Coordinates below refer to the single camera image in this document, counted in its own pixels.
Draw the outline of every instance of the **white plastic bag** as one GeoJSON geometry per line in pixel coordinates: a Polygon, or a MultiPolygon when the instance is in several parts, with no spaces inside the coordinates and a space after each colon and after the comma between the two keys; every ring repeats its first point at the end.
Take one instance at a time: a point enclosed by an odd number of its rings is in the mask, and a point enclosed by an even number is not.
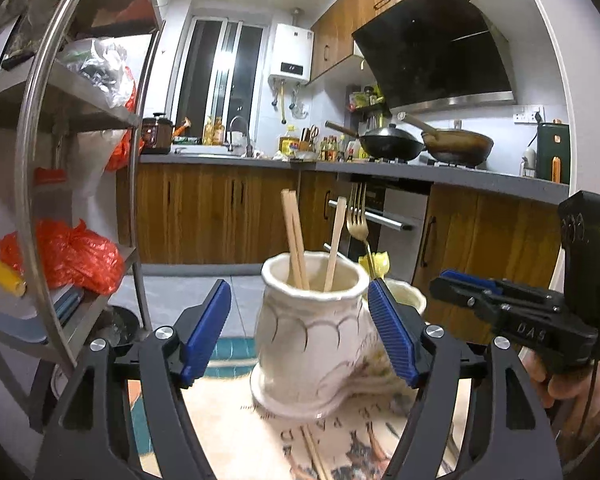
{"type": "Polygon", "coordinates": [[[82,197],[93,196],[111,153],[125,135],[125,130],[82,132],[72,142],[68,157],[68,181],[82,197]]]}
{"type": "Polygon", "coordinates": [[[115,40],[74,41],[58,54],[58,61],[100,88],[110,108],[124,106],[129,101],[134,81],[125,70],[126,50],[115,40]]]}

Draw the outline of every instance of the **frying pan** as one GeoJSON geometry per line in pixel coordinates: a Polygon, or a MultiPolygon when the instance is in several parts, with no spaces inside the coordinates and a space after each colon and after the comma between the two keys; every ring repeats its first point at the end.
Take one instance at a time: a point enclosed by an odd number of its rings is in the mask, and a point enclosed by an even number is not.
{"type": "Polygon", "coordinates": [[[447,164],[475,167],[482,164],[491,153],[493,139],[458,128],[434,128],[409,114],[404,122],[422,130],[422,140],[429,154],[447,164]]]}
{"type": "Polygon", "coordinates": [[[413,160],[424,148],[424,144],[418,139],[409,132],[396,128],[395,124],[375,128],[362,135],[331,121],[326,121],[324,125],[331,130],[357,137],[364,150],[373,158],[413,160]]]}

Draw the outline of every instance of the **faucet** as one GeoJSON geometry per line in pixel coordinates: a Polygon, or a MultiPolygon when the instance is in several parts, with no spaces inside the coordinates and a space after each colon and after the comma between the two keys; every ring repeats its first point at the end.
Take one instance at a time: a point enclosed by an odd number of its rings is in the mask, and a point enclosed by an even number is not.
{"type": "Polygon", "coordinates": [[[227,149],[229,150],[229,152],[232,152],[234,150],[234,123],[238,119],[241,119],[246,126],[245,135],[247,136],[247,156],[249,158],[253,158],[253,146],[251,145],[251,137],[249,136],[249,123],[247,122],[247,119],[245,119],[241,115],[236,115],[233,119],[231,119],[231,122],[229,123],[229,127],[227,128],[227,133],[229,135],[229,146],[227,147],[227,149]]]}

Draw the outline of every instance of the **blue gripper pad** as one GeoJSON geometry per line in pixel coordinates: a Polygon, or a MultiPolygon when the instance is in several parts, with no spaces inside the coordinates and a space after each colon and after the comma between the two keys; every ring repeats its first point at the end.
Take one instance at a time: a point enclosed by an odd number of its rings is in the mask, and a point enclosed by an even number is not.
{"type": "Polygon", "coordinates": [[[430,369],[430,356],[424,355],[426,351],[420,345],[424,321],[415,307],[397,303],[380,280],[369,283],[368,303],[396,375],[417,388],[421,373],[430,369]]]}
{"type": "Polygon", "coordinates": [[[494,294],[502,294],[502,289],[493,280],[484,280],[477,276],[465,274],[464,272],[458,272],[457,270],[445,270],[440,273],[441,278],[450,278],[452,280],[458,280],[459,282],[465,282],[467,285],[475,285],[482,289],[488,289],[494,294]]]}
{"type": "Polygon", "coordinates": [[[202,312],[188,341],[180,348],[180,360],[183,364],[180,378],[189,386],[204,375],[209,364],[224,322],[231,310],[231,287],[225,280],[218,280],[205,301],[191,308],[200,309],[202,312]]]}

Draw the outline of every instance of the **countertop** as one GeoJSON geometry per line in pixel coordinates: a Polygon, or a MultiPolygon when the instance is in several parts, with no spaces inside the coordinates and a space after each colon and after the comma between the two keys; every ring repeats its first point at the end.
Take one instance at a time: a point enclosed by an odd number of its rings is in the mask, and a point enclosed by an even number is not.
{"type": "Polygon", "coordinates": [[[491,191],[557,205],[569,196],[569,186],[538,178],[527,178],[493,171],[468,170],[449,166],[417,164],[378,164],[362,162],[282,162],[263,158],[205,155],[141,155],[143,164],[209,164],[278,170],[323,171],[368,175],[377,178],[418,180],[491,191]]]}

